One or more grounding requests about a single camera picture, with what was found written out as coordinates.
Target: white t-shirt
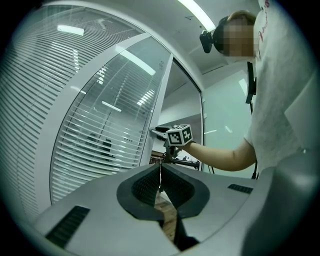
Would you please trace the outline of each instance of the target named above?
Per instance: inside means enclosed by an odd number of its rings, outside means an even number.
[[[262,171],[300,149],[285,111],[318,66],[286,11],[272,0],[259,0],[259,5],[254,24],[256,98],[244,138],[254,147],[258,171]]]

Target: glass wall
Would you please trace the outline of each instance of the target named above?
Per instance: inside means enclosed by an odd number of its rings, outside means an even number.
[[[37,150],[56,99],[92,59],[142,33],[107,13],[79,6],[44,6],[21,22],[0,66],[0,189],[9,195],[16,216],[32,221],[40,212]]]
[[[169,57],[150,37],[123,50],[86,83],[54,146],[52,203],[92,179],[139,166]]]

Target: vent slot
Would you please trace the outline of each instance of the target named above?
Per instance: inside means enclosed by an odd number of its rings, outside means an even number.
[[[89,213],[88,208],[75,206],[46,236],[55,245],[65,248]]]
[[[247,193],[247,194],[250,194],[251,191],[253,190],[252,187],[240,186],[237,184],[231,184],[230,186],[228,186],[228,189],[236,190],[236,191]]]

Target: fiducial marker cube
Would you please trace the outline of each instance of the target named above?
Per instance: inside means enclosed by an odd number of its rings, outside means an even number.
[[[193,140],[190,124],[175,125],[166,134],[170,146],[184,146]]]

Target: ceiling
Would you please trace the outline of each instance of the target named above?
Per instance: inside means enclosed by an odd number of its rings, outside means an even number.
[[[206,73],[232,62],[234,59],[223,57],[213,47],[211,53],[203,51],[199,35],[204,30],[202,24],[177,0],[93,0],[107,5],[114,2],[132,12],[143,15],[161,27],[196,63],[201,73]],[[234,11],[248,10],[257,14],[260,10],[258,0],[195,0],[208,14],[213,23]]]

